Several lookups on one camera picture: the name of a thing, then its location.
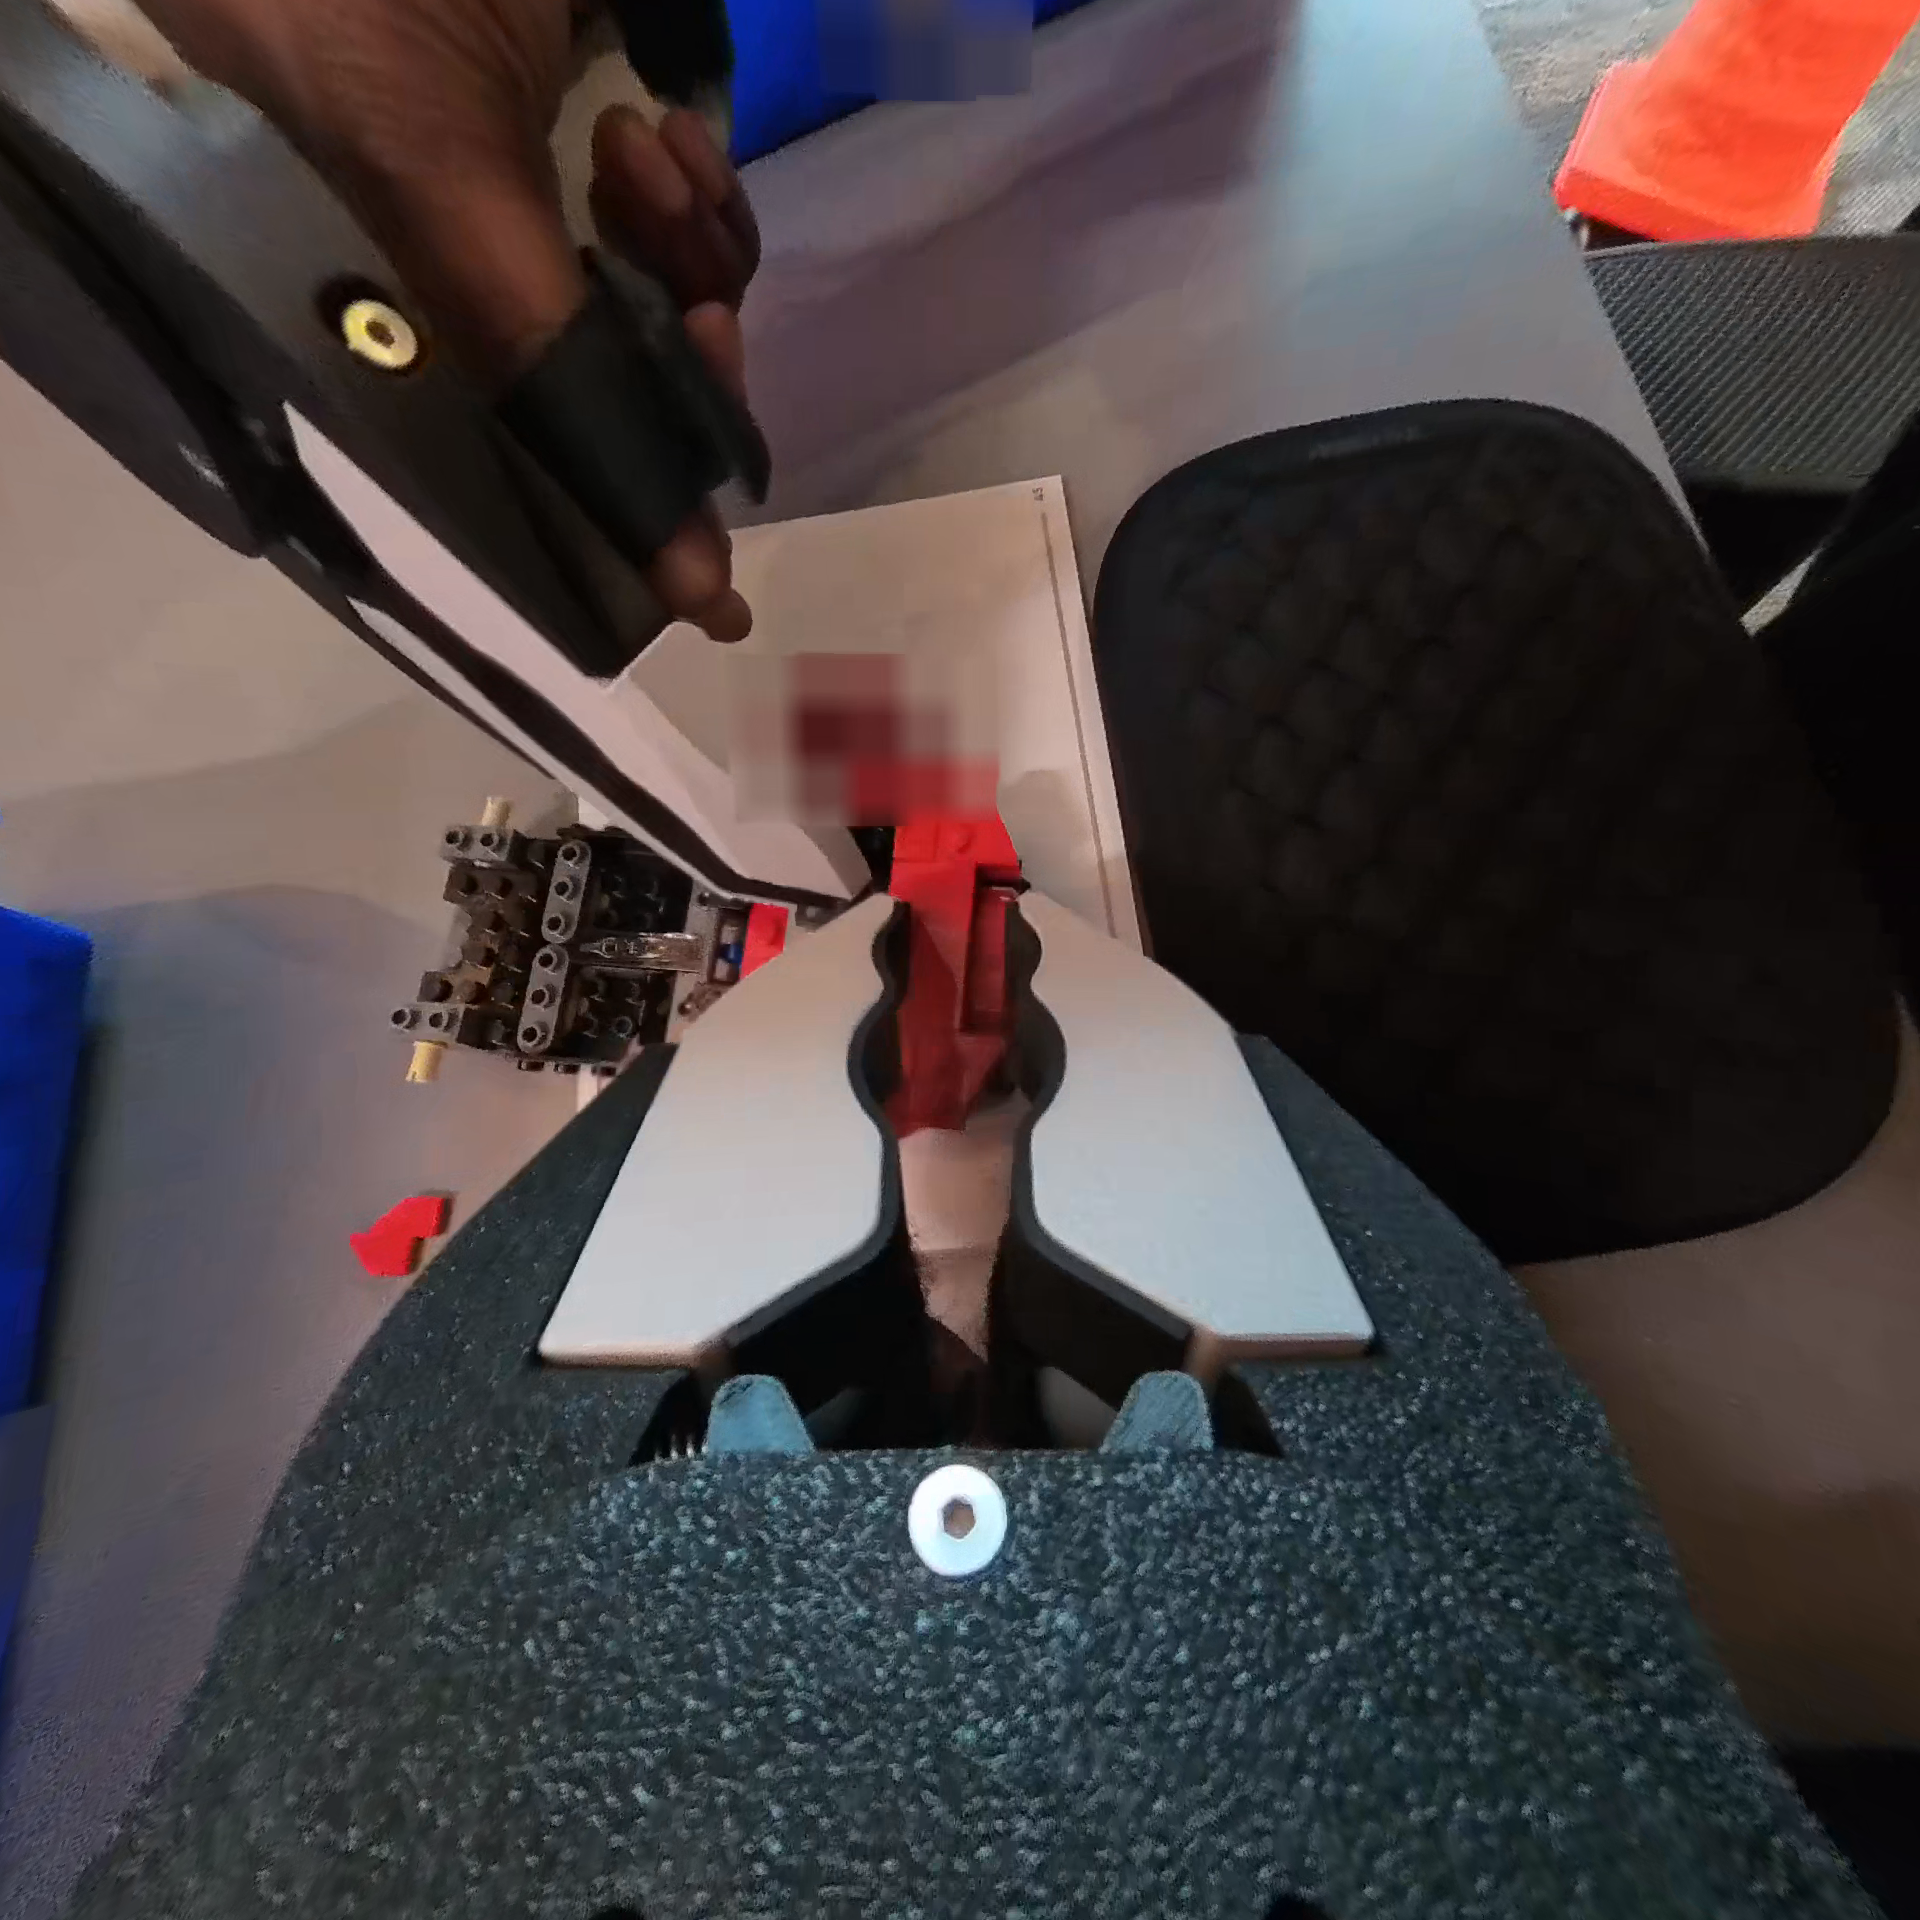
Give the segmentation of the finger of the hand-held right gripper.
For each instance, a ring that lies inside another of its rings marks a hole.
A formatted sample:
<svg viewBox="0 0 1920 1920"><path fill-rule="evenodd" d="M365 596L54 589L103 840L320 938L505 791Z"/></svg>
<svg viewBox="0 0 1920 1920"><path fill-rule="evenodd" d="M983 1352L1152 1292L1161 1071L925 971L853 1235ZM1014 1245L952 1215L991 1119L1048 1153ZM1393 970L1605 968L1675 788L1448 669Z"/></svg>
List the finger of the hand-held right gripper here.
<svg viewBox="0 0 1920 1920"><path fill-rule="evenodd" d="M718 855L694 849L689 827L669 821L664 807L639 791L633 793L639 804L639 816L633 818L627 807L614 804L614 793L608 791L608 784L617 784L614 775L597 777L571 771L557 749L543 746L527 727L509 719L500 699L459 681L453 664L427 643L429 636L417 633L390 610L351 599L344 588L327 576L320 557L300 540L269 544L268 562L433 701L459 713L461 720L483 730L491 740L576 797L587 825L614 827L629 835L636 844L688 876L697 892L743 904L787 905L799 914L840 912L839 896L731 872Z"/></svg>
<svg viewBox="0 0 1920 1920"><path fill-rule="evenodd" d="M283 409L300 469L398 589L392 612L453 664L467 685L500 699L509 719L557 749L576 772L614 775L614 804L639 816L636 791L689 827L692 847L734 874L839 896L848 905L873 888L851 829L747 824L736 815L728 772L700 753L637 689L599 683L508 599L456 560L382 484L364 474L294 405Z"/></svg>

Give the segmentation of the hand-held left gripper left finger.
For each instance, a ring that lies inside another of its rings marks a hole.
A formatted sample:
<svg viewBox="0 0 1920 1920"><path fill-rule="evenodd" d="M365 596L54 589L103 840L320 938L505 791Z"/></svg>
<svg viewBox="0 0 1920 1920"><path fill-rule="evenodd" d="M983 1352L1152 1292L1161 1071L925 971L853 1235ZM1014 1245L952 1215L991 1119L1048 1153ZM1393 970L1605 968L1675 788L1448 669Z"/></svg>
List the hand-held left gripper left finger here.
<svg viewBox="0 0 1920 1920"><path fill-rule="evenodd" d="M934 1424L904 1228L904 927L868 896L734 986L671 1050L536 1338L557 1370L780 1381L801 1415Z"/></svg>

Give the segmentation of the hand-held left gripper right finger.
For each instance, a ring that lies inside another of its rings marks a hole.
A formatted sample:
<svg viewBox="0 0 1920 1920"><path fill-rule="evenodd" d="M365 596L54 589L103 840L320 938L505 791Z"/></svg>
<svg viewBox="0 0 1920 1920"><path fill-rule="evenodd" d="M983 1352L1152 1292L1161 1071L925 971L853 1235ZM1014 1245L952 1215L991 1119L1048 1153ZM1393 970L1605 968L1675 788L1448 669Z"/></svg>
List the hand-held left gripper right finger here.
<svg viewBox="0 0 1920 1920"><path fill-rule="evenodd" d="M1161 1429L1265 1429L1249 1365L1355 1361L1358 1282L1244 1042L1182 980L1046 896L1005 920L1009 1209L991 1423L1051 1429L1045 1377Z"/></svg>

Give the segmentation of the blue plastic bin with divider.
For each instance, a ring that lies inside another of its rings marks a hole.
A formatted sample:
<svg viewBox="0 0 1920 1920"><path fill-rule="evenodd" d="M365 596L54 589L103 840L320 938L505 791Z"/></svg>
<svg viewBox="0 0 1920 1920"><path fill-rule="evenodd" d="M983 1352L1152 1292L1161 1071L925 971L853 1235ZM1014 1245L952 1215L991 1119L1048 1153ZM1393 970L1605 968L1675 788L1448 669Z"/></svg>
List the blue plastic bin with divider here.
<svg viewBox="0 0 1920 1920"><path fill-rule="evenodd" d="M853 116L879 99L877 3L727 3L736 162Z"/></svg>

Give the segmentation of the angled red lego piece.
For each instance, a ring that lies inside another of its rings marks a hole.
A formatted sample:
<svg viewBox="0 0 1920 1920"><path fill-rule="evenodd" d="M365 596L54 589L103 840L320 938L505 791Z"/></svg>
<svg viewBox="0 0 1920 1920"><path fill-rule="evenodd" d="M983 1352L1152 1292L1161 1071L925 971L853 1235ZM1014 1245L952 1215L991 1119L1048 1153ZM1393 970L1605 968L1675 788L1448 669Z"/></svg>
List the angled red lego piece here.
<svg viewBox="0 0 1920 1920"><path fill-rule="evenodd" d="M451 1199L417 1191L398 1200L364 1229L348 1237L351 1257L373 1281L409 1281L424 1248L448 1232Z"/></svg>

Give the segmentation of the person's right hand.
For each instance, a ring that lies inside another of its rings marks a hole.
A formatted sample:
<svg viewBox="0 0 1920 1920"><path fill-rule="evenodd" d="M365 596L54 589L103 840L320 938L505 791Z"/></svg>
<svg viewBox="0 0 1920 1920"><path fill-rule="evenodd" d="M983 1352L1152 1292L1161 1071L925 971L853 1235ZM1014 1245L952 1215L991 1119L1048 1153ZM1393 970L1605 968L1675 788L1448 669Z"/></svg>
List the person's right hand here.
<svg viewBox="0 0 1920 1920"><path fill-rule="evenodd" d="M752 632L731 538L684 474L652 474L673 407L569 231L550 138L595 5L155 3L155 32L320 177L495 407L518 467L641 573L656 623Z"/></svg>

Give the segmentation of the black honeycomb seat cushion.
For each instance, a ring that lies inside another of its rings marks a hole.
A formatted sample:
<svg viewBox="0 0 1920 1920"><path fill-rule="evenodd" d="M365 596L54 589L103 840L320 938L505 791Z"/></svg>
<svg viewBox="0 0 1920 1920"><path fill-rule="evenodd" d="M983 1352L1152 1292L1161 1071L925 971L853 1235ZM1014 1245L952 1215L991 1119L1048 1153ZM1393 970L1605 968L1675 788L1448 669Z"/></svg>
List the black honeycomb seat cushion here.
<svg viewBox="0 0 1920 1920"><path fill-rule="evenodd" d="M1429 401L1171 469L1091 644L1143 930L1510 1264L1759 1225L1893 1116L1881 917L1596 424Z"/></svg>

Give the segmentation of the white instruction booklet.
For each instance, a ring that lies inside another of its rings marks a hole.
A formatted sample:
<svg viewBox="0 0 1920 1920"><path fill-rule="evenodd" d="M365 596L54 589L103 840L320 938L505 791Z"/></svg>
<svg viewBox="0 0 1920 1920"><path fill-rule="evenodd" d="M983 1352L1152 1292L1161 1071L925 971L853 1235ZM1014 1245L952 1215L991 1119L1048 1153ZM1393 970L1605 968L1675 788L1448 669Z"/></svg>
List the white instruction booklet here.
<svg viewBox="0 0 1920 1920"><path fill-rule="evenodd" d="M669 628L612 681L727 771L743 821L851 829L871 892L787 908L784 951L888 896L901 825L990 812L1027 883L1139 944L1057 479L750 528L736 565L744 644Z"/></svg>

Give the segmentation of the black mesh chair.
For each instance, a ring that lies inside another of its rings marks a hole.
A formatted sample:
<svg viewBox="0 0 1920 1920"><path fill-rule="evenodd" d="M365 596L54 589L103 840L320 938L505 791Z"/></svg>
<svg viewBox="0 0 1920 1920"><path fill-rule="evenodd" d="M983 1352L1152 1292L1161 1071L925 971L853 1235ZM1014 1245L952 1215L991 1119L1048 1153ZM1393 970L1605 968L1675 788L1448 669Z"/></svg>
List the black mesh chair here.
<svg viewBox="0 0 1920 1920"><path fill-rule="evenodd" d="M1915 418L1915 231L1605 248L1587 268L1691 493L1846 500Z"/></svg>

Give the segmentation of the orange traffic cone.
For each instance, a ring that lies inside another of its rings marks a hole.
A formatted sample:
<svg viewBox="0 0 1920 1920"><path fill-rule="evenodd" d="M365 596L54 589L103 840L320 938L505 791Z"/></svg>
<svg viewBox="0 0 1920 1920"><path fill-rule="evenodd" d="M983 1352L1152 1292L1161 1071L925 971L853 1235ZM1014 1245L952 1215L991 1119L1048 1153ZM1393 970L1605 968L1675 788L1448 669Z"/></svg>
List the orange traffic cone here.
<svg viewBox="0 0 1920 1920"><path fill-rule="evenodd" d="M1813 234L1840 138L1915 19L1915 3L1694 5L1601 74L1557 207L1653 243Z"/></svg>

